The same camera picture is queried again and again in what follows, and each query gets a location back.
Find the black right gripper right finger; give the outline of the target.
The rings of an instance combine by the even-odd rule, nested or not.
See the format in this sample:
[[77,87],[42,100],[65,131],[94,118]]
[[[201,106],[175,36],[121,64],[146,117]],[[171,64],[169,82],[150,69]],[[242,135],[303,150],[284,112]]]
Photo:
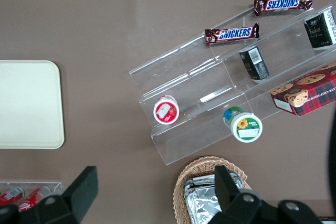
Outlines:
[[273,207],[250,189],[238,189],[225,166],[215,167],[215,194],[221,212],[214,223],[322,223],[306,204],[280,201]]

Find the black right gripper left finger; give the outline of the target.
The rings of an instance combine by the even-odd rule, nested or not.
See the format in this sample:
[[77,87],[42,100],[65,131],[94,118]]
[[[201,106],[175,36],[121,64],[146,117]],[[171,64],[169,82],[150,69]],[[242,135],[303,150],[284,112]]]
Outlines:
[[21,212],[19,223],[81,223],[98,194],[96,166],[87,166],[61,195],[50,195]]

